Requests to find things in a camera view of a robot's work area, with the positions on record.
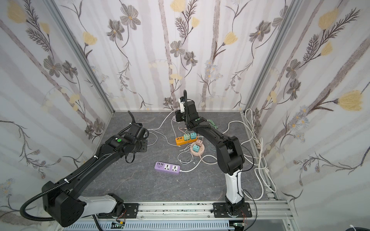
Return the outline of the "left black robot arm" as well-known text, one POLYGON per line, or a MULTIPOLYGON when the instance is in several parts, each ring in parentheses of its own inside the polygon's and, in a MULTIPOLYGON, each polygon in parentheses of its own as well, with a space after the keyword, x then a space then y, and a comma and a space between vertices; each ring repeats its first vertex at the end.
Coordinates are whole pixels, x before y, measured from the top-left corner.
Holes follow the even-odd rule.
POLYGON ((78 169, 58 182, 47 182, 41 193, 27 200, 20 208, 20 215, 31 221, 56 221, 68 227, 80 218, 98 214, 121 217, 126 211, 123 199, 113 193, 104 196, 82 196, 83 191, 105 169, 129 154, 144 153, 147 149, 149 130, 135 120, 100 145, 96 153, 78 169), (27 207, 41 199, 49 217, 37 217, 27 212, 27 207))

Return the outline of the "purple power strip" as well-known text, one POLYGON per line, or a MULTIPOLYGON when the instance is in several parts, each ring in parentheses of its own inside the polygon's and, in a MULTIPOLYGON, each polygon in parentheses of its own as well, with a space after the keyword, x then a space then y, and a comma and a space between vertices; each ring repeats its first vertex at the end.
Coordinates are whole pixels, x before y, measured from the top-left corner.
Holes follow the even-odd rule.
POLYGON ((154 169, 158 172, 165 172, 178 175, 180 173, 180 166, 175 164, 169 164, 165 162, 156 162, 154 169))

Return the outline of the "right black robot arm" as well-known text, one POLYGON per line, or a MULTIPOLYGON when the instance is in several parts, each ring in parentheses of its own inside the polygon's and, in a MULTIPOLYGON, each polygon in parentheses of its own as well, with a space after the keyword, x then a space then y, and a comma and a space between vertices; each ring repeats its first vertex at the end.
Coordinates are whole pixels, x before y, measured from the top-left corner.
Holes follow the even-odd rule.
POLYGON ((184 122, 189 131, 193 131, 215 146, 217 164, 225 174, 226 195, 225 209, 231 217, 236 217, 245 208, 245 198, 241 186, 241 173, 245 157, 242 145, 235 136, 229 137, 210 125, 199 116, 195 102, 188 98, 187 91, 179 99, 180 110, 175 112, 177 122, 184 122))

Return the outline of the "orange power strip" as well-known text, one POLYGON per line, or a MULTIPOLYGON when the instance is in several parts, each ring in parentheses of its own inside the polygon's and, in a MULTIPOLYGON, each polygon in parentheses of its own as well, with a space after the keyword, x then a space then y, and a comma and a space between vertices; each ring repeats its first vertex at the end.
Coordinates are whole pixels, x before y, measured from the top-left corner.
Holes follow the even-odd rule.
POLYGON ((181 145, 185 145, 185 144, 189 144, 189 143, 195 142, 197 139, 198 139, 198 137, 196 139, 193 139, 193 140, 190 139, 188 141, 185 141, 184 140, 184 136, 181 136, 181 137, 177 137, 175 139, 175 142, 176 142, 176 145, 177 146, 181 146, 181 145))

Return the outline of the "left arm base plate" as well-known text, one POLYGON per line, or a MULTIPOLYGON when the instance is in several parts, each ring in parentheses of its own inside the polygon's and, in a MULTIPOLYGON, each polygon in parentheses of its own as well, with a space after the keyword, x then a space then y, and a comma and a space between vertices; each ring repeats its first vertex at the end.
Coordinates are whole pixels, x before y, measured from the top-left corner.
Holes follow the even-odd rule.
POLYGON ((110 213, 99 213, 98 218, 128 219, 136 218, 139 211, 138 203, 118 203, 110 213))

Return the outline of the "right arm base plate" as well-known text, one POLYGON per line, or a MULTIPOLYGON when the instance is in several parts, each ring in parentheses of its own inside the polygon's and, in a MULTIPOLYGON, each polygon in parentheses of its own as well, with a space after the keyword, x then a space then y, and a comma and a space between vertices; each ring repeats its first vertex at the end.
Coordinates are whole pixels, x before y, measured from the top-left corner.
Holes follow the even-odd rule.
POLYGON ((232 206, 226 202, 213 203, 211 212, 215 218, 251 218, 252 211, 249 203, 238 203, 232 206))

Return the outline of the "green charger plug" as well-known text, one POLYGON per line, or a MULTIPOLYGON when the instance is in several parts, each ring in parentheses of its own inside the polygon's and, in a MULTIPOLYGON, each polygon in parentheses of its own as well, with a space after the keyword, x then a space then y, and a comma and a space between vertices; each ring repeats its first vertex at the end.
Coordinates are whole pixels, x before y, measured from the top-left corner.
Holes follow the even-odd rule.
POLYGON ((184 140, 185 141, 190 140, 190 134, 189 133, 184 134, 184 140))

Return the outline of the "pink charger plug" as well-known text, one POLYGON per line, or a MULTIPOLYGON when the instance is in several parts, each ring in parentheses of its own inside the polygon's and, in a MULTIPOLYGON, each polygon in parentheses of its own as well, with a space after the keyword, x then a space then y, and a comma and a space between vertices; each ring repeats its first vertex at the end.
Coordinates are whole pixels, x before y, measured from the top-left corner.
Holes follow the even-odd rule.
POLYGON ((202 146, 202 143, 203 143, 203 141, 200 140, 200 139, 197 139, 196 142, 195 142, 195 144, 198 145, 198 146, 202 146))

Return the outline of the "teal charger plug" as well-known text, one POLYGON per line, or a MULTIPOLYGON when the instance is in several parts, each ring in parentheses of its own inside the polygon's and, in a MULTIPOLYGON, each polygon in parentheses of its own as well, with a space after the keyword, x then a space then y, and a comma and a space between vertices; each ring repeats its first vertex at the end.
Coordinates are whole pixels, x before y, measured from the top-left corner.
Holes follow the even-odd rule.
POLYGON ((193 140, 193 139, 196 139, 197 138, 197 134, 195 132, 191 132, 190 133, 190 139, 193 140))
POLYGON ((193 150, 193 152, 198 153, 199 150, 200 150, 200 147, 198 145, 194 144, 192 150, 193 150))

